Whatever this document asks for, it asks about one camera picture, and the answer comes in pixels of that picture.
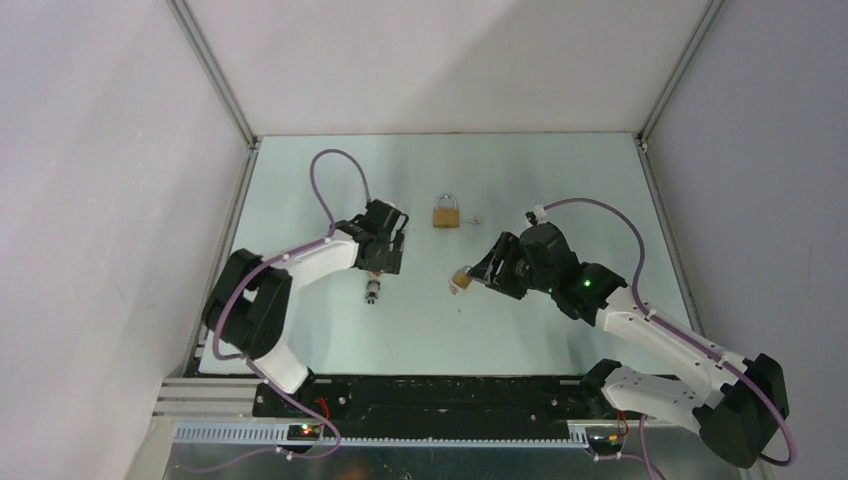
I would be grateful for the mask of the small brass padlock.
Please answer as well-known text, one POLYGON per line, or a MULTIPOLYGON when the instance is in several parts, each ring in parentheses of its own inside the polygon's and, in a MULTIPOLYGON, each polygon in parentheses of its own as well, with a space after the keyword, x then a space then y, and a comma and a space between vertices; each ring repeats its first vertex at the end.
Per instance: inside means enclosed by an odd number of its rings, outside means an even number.
POLYGON ((458 295, 466 291, 474 279, 470 276, 471 266, 465 265, 457 269, 449 280, 449 291, 452 295, 458 295))

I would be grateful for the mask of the large brass padlock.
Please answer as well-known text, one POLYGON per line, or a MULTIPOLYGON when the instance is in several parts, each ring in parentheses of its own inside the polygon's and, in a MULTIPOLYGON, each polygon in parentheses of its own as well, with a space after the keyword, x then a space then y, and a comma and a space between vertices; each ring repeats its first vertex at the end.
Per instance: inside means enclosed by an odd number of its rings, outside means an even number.
POLYGON ((450 194, 444 194, 435 200, 432 212, 432 226, 437 229, 459 228, 461 223, 460 209, 457 199, 450 194))

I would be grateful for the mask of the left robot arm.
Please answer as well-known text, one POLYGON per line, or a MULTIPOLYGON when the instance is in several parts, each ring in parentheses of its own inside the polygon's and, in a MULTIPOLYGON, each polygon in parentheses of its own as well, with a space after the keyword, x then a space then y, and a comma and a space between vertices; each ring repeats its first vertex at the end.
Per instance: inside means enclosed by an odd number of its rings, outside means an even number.
POLYGON ((400 272, 407 214, 382 200, 364 212, 332 224, 326 236, 275 255, 247 249, 227 259, 202 310, 213 334, 218 359, 221 343, 234 347, 248 366, 276 386, 278 404, 292 416, 304 416, 316 403, 309 384, 312 370, 297 358, 283 337, 291 296, 330 274, 358 269, 372 274, 400 272))

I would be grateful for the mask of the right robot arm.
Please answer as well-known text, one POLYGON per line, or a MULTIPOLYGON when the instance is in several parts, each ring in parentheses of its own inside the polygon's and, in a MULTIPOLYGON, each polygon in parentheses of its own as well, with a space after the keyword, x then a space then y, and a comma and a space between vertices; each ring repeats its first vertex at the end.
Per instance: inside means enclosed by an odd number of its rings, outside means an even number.
POLYGON ((500 235, 466 271, 468 277, 514 299, 547 294, 573 320, 645 348, 666 361, 665 378, 618 361, 599 361, 583 378, 585 411, 606 418, 614 411, 654 417, 697 434, 727 463, 748 469, 789 415, 781 365, 716 345, 660 316, 618 274, 579 261, 561 230, 541 223, 516 236, 500 235))

